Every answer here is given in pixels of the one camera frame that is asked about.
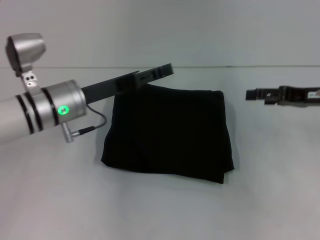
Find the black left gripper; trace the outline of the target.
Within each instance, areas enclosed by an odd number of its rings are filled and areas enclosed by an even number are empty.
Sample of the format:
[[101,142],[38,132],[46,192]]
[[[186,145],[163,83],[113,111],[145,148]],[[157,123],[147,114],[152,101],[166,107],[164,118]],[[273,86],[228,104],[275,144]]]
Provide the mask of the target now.
[[82,87],[87,104],[135,91],[141,84],[147,84],[173,75],[171,63],[158,66],[143,72],[132,72],[89,86]]

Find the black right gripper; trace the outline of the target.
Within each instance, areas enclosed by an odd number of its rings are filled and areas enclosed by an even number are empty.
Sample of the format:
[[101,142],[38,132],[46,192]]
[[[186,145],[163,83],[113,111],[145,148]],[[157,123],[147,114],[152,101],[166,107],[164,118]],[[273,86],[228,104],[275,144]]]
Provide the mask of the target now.
[[256,88],[246,91],[246,101],[264,101],[265,105],[313,107],[320,105],[319,87]]

